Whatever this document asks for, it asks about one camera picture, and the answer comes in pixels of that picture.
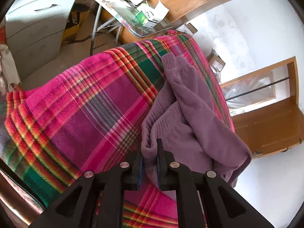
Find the purple fleece garment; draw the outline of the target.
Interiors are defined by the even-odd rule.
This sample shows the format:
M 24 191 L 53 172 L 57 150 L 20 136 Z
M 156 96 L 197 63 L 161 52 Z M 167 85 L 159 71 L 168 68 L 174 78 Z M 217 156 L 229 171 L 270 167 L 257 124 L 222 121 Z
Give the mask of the purple fleece garment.
M 215 113 L 211 92 L 183 56 L 161 58 L 166 81 L 142 123 L 145 172 L 157 186 L 157 139 L 192 171 L 216 172 L 235 187 L 251 162 L 248 146 Z

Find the plastic curtain with zipper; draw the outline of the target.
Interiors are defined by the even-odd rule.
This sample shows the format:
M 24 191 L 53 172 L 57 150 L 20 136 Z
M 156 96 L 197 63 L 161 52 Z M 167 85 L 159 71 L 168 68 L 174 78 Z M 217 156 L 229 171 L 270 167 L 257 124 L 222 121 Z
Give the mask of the plastic curtain with zipper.
M 286 65 L 259 70 L 251 76 L 221 85 L 232 116 L 260 109 L 290 96 L 289 73 Z

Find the pink green plaid bedspread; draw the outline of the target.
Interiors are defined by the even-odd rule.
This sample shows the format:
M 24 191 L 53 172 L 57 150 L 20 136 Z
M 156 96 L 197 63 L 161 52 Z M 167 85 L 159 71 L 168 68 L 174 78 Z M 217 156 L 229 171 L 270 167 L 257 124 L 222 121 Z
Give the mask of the pink green plaid bedspread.
M 195 40 L 166 35 L 82 60 L 43 86 L 1 97 L 1 160 L 24 189 L 48 207 L 84 172 L 103 172 L 136 150 L 141 125 L 163 88 L 162 56 L 183 56 L 206 81 L 215 113 L 232 119 Z

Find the wooden door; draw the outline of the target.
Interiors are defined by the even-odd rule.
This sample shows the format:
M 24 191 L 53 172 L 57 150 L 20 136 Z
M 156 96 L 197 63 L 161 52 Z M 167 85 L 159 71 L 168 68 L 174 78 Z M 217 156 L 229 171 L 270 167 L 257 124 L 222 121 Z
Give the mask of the wooden door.
M 303 113 L 294 97 L 233 116 L 232 121 L 253 158 L 285 152 L 303 143 Z

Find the brown cardboard box with label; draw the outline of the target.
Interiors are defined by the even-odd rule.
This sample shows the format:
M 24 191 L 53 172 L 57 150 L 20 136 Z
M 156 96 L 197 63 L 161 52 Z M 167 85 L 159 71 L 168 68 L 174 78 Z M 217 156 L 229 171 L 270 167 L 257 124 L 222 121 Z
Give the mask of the brown cardboard box with label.
M 215 69 L 217 72 L 221 72 L 225 67 L 226 63 L 221 59 L 218 53 L 212 49 L 212 52 L 207 56 L 207 60 L 210 66 Z

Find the white open cardboard box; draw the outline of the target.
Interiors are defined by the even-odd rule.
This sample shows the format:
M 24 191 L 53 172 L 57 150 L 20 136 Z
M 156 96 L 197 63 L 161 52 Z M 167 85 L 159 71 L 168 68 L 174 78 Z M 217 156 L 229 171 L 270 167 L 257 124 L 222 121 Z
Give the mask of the white open cardboard box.
M 198 30 L 191 23 L 186 23 L 186 24 L 178 27 L 176 29 L 176 31 L 179 31 L 181 33 L 185 33 L 185 34 L 188 34 L 191 36 L 198 32 Z

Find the white drawer cabinet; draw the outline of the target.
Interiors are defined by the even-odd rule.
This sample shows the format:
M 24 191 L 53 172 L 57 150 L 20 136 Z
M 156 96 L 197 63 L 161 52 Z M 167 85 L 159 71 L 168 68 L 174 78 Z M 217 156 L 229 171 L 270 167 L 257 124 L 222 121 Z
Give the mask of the white drawer cabinet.
M 15 0 L 5 16 L 8 48 L 20 79 L 56 59 L 76 0 Z

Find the white green tissue box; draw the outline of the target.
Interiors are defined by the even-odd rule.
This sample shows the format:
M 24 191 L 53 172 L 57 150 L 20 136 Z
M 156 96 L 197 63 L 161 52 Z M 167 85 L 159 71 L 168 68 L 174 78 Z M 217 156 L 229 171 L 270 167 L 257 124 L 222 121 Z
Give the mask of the white green tissue box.
M 138 22 L 144 27 L 154 28 L 166 17 L 169 9 L 159 1 L 155 8 L 149 6 L 147 2 L 142 3 L 137 7 L 137 11 L 135 18 Z

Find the glass top side table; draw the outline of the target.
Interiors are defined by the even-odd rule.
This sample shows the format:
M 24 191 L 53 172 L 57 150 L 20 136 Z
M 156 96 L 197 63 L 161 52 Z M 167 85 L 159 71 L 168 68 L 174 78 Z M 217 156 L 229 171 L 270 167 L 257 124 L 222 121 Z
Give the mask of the glass top side table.
M 94 0 L 98 3 L 97 14 L 91 34 L 90 54 L 96 49 L 94 46 L 95 36 L 97 33 L 107 26 L 113 25 L 113 28 L 108 30 L 110 33 L 117 29 L 116 40 L 122 28 L 126 28 L 132 35 L 137 38 L 146 38 L 154 34 L 171 29 L 173 25 L 165 17 L 154 28 L 142 26 L 135 18 L 137 7 L 142 3 L 148 3 L 148 0 Z

